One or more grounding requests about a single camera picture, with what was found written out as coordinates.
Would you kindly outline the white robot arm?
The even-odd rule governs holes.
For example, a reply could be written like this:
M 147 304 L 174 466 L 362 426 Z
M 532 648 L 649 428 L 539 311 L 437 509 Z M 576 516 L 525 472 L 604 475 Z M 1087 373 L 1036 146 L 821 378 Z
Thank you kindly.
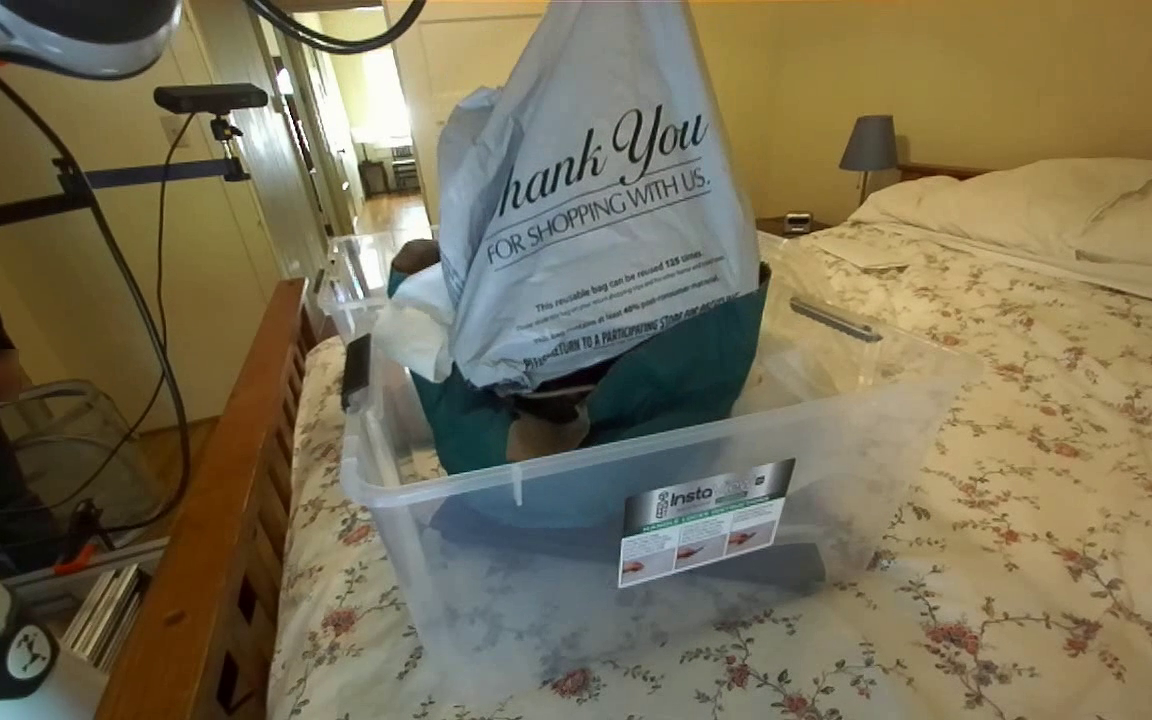
M 0 0 L 0 57 L 121 82 L 162 60 L 179 0 Z

